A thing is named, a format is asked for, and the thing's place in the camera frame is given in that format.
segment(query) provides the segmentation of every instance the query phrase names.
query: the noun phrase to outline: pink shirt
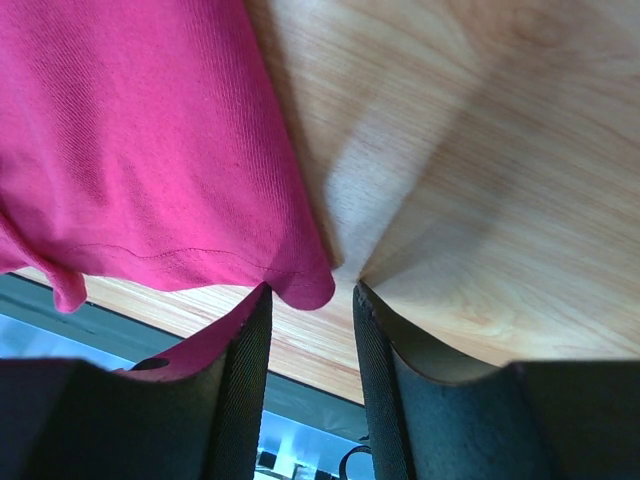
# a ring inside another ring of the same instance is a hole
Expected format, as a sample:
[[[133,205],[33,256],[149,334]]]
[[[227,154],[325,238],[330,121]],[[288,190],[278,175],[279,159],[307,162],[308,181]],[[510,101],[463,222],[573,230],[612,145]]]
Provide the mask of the pink shirt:
[[[334,283],[241,0],[0,5],[0,273],[158,290]]]

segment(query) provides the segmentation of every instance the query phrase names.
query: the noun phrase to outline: fabric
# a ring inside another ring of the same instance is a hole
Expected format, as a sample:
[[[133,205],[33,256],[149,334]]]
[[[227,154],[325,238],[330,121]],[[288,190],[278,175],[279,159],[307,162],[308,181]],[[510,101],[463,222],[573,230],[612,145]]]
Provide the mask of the fabric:
[[[241,0],[4,1],[0,79],[0,273],[332,296]]]

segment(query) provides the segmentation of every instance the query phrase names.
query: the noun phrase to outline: wood grain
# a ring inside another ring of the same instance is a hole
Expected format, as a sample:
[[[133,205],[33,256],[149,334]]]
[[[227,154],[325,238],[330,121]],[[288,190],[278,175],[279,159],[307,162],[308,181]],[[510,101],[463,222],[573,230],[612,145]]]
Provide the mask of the wood grain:
[[[492,363],[640,353],[640,3],[249,0],[338,293],[271,368],[361,401],[351,288]],[[91,298],[187,335],[243,289]]]

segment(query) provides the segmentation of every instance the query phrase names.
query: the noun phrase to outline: black strap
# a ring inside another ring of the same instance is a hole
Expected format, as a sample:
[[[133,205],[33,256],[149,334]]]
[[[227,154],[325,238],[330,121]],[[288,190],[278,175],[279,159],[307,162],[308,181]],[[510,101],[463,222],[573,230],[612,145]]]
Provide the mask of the black strap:
[[[357,447],[349,450],[349,453],[347,453],[344,457],[342,457],[342,460],[340,460],[340,480],[349,480],[349,478],[347,477],[347,462],[349,461],[349,457],[354,453],[368,453],[369,455],[372,455],[371,447],[368,447],[366,445],[358,445]]]

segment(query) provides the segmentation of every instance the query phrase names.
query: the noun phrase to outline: wooden surface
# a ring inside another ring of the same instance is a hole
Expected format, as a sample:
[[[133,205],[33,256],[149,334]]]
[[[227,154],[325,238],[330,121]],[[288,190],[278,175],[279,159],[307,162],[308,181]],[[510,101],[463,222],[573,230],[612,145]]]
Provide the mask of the wooden surface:
[[[338,293],[271,368],[360,401],[351,289],[492,363],[640,353],[640,2],[249,0]],[[246,290],[93,301],[188,335]]]

